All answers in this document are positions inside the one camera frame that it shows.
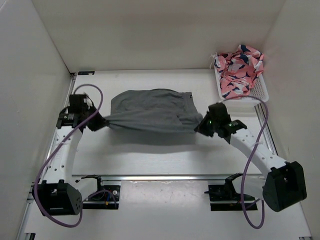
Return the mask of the grey shorts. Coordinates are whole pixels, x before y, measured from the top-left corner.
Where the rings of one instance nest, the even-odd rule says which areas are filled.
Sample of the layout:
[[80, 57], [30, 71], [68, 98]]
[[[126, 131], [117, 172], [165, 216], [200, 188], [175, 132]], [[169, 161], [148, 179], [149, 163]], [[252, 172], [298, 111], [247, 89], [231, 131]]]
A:
[[193, 134], [203, 120], [193, 95], [158, 88], [127, 90], [110, 103], [110, 115], [105, 117], [108, 127], [161, 134]]

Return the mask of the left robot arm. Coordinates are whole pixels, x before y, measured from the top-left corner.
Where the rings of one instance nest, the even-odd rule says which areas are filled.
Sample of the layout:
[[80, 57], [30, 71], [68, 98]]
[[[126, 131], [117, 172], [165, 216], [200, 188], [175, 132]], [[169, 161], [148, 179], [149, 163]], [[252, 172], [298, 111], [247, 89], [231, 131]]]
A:
[[100, 200], [105, 194], [101, 177], [88, 175], [72, 178], [78, 144], [84, 129], [95, 132], [107, 125], [87, 94], [71, 94], [69, 106], [58, 116], [55, 147], [50, 160], [40, 174], [32, 195], [40, 211], [50, 216], [78, 215], [82, 202], [89, 196]]

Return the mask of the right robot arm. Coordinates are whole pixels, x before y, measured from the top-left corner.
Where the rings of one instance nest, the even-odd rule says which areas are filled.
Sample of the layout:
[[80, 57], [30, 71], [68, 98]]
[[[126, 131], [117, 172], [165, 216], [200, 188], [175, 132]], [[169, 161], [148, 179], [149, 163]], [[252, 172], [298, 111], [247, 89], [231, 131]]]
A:
[[273, 154], [248, 130], [240, 120], [232, 120], [226, 106], [220, 102], [208, 111], [195, 128], [206, 137], [217, 134], [242, 152], [261, 172], [263, 178], [247, 177], [243, 173], [225, 179], [224, 185], [208, 191], [215, 200], [238, 201], [241, 195], [263, 200], [275, 212], [280, 212], [307, 197], [303, 167], [297, 162]]

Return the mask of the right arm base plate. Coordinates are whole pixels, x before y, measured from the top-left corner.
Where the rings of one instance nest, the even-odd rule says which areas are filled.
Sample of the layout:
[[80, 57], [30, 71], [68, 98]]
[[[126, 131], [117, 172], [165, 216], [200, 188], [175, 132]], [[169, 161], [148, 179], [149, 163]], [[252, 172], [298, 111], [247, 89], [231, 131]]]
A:
[[204, 194], [209, 196], [211, 212], [242, 211], [240, 194], [228, 194], [223, 184], [208, 185], [208, 190]]

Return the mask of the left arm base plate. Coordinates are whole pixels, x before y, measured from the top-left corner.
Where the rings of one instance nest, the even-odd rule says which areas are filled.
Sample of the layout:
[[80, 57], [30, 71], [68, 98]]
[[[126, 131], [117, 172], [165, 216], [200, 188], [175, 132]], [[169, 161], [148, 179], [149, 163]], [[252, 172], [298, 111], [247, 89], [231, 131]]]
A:
[[120, 185], [103, 185], [107, 192], [99, 193], [84, 201], [82, 208], [84, 210], [118, 210], [120, 204]]

